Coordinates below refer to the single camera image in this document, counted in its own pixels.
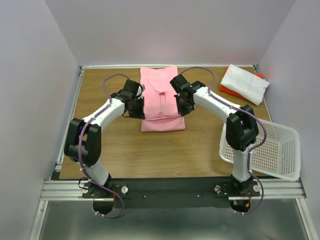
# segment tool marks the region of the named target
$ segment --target wooden table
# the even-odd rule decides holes
[[[244,68],[253,73],[251,67]],[[212,90],[239,105],[249,104],[261,119],[270,121],[264,102],[255,106],[249,101],[219,91],[226,67],[211,68],[216,74]],[[107,100],[103,91],[104,79],[115,73],[140,81],[140,69],[86,69],[84,72],[74,117],[82,119],[92,114]],[[189,82],[212,81],[209,72],[191,69],[184,74]],[[106,83],[110,93],[118,92],[125,78],[116,76]],[[169,178],[230,176],[233,165],[219,156],[223,121],[205,108],[196,105],[185,116],[186,129],[175,132],[141,132],[141,120],[118,117],[102,133],[100,160],[113,178]],[[64,157],[60,179],[83,177],[77,163]]]

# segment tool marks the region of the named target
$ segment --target white laundry basket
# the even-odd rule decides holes
[[[293,128],[274,122],[261,120],[267,129],[265,143],[252,151],[252,170],[274,176],[280,179],[296,181],[300,176],[300,140],[299,134]],[[261,143],[264,131],[260,124],[259,135],[255,144]],[[234,163],[234,152],[226,140],[226,125],[220,140],[220,157]]]

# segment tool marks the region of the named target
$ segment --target gray wall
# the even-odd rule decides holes
[[[80,65],[257,64],[295,0],[46,0]]]
[[[24,240],[54,169],[79,68],[43,0],[3,1],[0,33],[0,239]]]
[[[295,128],[301,141],[301,179],[320,236],[320,1],[297,0],[259,64],[270,82],[272,119]]]

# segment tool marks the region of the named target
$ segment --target purple cable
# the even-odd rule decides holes
[[[121,208],[120,213],[117,214],[117,215],[108,216],[108,215],[104,215],[104,214],[101,214],[101,213],[97,212],[98,215],[100,215],[100,216],[102,216],[102,217],[104,217],[104,218],[107,218],[107,219],[115,219],[115,218],[120,217],[120,216],[122,215],[122,213],[124,212],[124,210],[125,210],[125,202],[124,202],[124,200],[120,197],[120,195],[119,195],[118,193],[116,193],[115,191],[112,191],[111,189],[106,188],[106,187],[103,186],[102,184],[96,182],[96,181],[88,174],[88,172],[87,172],[86,169],[85,169],[85,165],[84,165],[84,163],[83,163],[83,160],[82,160],[81,149],[82,149],[82,138],[83,138],[84,135],[85,135],[85,131],[86,131],[88,125],[94,120],[94,118],[98,117],[98,116],[99,116],[100,114],[102,114],[105,110],[107,110],[107,109],[109,108],[109,106],[111,105],[111,103],[112,103],[112,97],[111,97],[111,95],[109,94],[109,92],[107,91],[107,89],[106,89],[106,87],[105,87],[105,83],[106,83],[107,80],[109,80],[110,78],[113,78],[113,77],[115,77],[115,76],[123,76],[123,77],[126,77],[127,79],[130,79],[128,76],[126,76],[126,75],[124,75],[124,74],[122,74],[122,73],[116,73],[116,74],[113,74],[113,75],[107,77],[107,78],[103,81],[102,88],[103,88],[104,92],[108,95],[109,105],[105,106],[105,107],[104,107],[103,109],[101,109],[94,117],[90,118],[90,120],[85,123],[85,125],[83,126],[82,131],[81,131],[81,133],[80,133],[80,136],[79,136],[79,144],[78,144],[78,146],[79,146],[79,147],[78,147],[79,164],[80,164],[80,166],[81,166],[81,169],[82,169],[84,175],[85,175],[93,184],[95,184],[95,185],[99,186],[100,188],[102,188],[103,190],[106,190],[106,191],[108,191],[109,193],[115,195],[115,196],[120,200],[120,202],[121,202],[122,208]]]
[[[254,207],[254,209],[252,209],[252,210],[249,211],[249,212],[240,212],[240,213],[243,214],[243,215],[252,214],[253,212],[255,212],[255,211],[261,206],[262,201],[263,201],[263,199],[264,199],[264,195],[265,195],[265,189],[264,189],[264,186],[262,185],[262,182],[260,181],[260,179],[259,179],[257,176],[255,176],[255,175],[252,173],[252,171],[250,170],[250,156],[251,156],[251,154],[252,154],[252,150],[260,147],[262,144],[264,144],[264,143],[266,142],[266,140],[267,140],[267,128],[266,128],[266,126],[263,124],[263,122],[262,122],[259,118],[257,118],[255,115],[253,115],[253,114],[251,114],[250,112],[245,111],[245,110],[243,110],[243,109],[241,109],[241,108],[235,107],[235,106],[233,106],[233,105],[231,105],[231,104],[229,104],[229,103],[227,103],[227,102],[219,99],[218,97],[216,97],[215,95],[213,95],[213,94],[211,93],[211,87],[213,86],[213,84],[214,84],[215,81],[216,81],[216,76],[215,76],[215,74],[214,74],[210,69],[205,68],[205,67],[201,67],[201,66],[193,66],[193,67],[190,67],[190,68],[182,71],[181,74],[185,73],[186,71],[188,71],[188,70],[190,70],[190,69],[203,69],[203,70],[206,70],[206,71],[210,72],[210,73],[212,74],[212,76],[213,76],[213,81],[210,83],[210,85],[209,85],[209,87],[208,87],[208,94],[209,94],[209,96],[211,96],[213,99],[217,100],[219,103],[227,106],[228,108],[232,108],[232,109],[234,109],[234,110],[236,110],[236,111],[240,111],[240,112],[242,112],[242,113],[244,113],[244,114],[249,115],[249,116],[252,117],[254,120],[256,120],[256,121],[261,125],[261,127],[262,127],[262,129],[263,129],[263,133],[264,133],[264,135],[263,135],[263,140],[262,140],[259,144],[251,147],[251,148],[248,150],[248,156],[247,156],[247,170],[248,170],[248,172],[250,173],[250,175],[251,175],[254,179],[256,179],[256,180],[258,181],[258,183],[260,184],[260,186],[261,186],[261,192],[262,192],[262,193],[261,193],[260,201],[259,201],[258,204]]]

